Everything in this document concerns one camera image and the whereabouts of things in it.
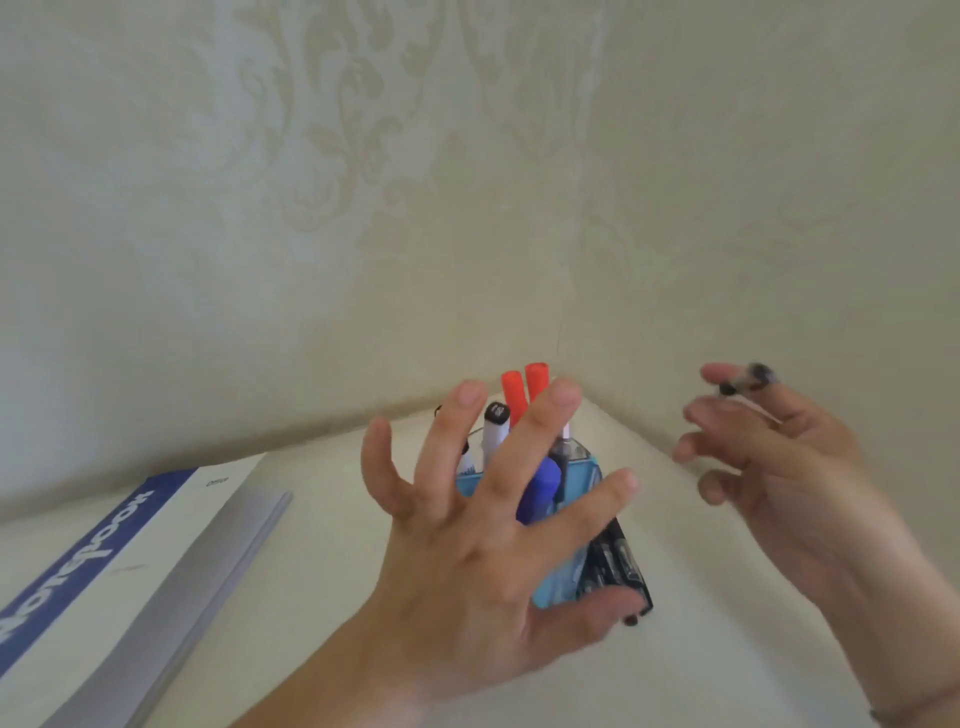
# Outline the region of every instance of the notebook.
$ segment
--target notebook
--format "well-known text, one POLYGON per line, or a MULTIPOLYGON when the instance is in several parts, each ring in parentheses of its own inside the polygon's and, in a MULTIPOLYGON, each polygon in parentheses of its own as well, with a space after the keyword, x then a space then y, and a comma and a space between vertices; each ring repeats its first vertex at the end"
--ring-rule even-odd
POLYGON ((290 501, 244 485, 261 457, 0 528, 4 728, 146 719, 290 501))

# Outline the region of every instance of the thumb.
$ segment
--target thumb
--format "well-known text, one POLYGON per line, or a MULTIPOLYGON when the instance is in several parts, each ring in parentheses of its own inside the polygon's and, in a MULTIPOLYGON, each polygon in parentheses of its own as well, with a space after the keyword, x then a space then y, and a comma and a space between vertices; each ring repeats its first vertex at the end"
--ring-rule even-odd
POLYGON ((577 601, 537 610, 530 628, 530 669, 600 642, 614 625, 644 606, 643 597, 632 589, 605 587, 577 601))
POLYGON ((699 397, 684 411, 710 439, 767 473, 798 479, 808 473, 813 451, 773 429, 773 422, 732 400, 699 397))

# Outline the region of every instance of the fingernail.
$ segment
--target fingernail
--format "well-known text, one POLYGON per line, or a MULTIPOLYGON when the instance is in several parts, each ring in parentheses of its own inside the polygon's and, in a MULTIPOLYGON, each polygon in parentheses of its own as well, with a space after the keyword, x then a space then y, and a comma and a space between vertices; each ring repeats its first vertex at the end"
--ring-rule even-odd
POLYGON ((464 407, 476 404, 481 397, 483 397, 483 384, 478 381, 462 382, 454 393, 454 399, 464 407))
POLYGON ((633 471, 624 471, 623 473, 623 484, 626 486, 627 490, 635 491, 640 487, 639 480, 636 479, 636 475, 633 471))
POLYGON ((555 404, 572 404, 580 397, 580 387, 569 379, 557 379, 550 385, 550 397, 555 404))

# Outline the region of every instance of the blue stripe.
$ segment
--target blue stripe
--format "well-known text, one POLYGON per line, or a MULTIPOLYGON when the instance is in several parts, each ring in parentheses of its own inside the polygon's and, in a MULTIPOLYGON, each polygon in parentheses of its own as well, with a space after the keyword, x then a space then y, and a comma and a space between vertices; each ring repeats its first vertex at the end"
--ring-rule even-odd
POLYGON ((174 471, 147 478, 130 497, 110 511, 106 518, 90 529, 0 612, 0 677, 30 649, 47 627, 63 614, 196 470, 174 471), (113 524, 113 519, 123 514, 135 501, 134 510, 113 524), (59 574, 64 567, 67 573, 59 574))

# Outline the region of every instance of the left hand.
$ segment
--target left hand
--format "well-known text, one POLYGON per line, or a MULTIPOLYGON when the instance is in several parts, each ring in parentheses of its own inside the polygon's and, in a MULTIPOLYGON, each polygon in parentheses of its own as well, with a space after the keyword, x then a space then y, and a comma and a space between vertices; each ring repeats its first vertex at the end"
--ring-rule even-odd
POLYGON ((561 513, 531 526, 517 522, 524 488, 580 405, 578 387, 558 379, 497 449, 474 496, 461 496, 457 462, 486 399, 479 381, 463 382, 446 399, 412 483, 394 468, 385 420, 374 420, 364 438, 364 481, 394 523, 376 588, 350 628, 362 635, 379 679, 422 702, 544 667, 603 639, 643 607, 621 587, 550 609, 533 605, 543 578, 616 516, 636 479, 618 471, 561 513))

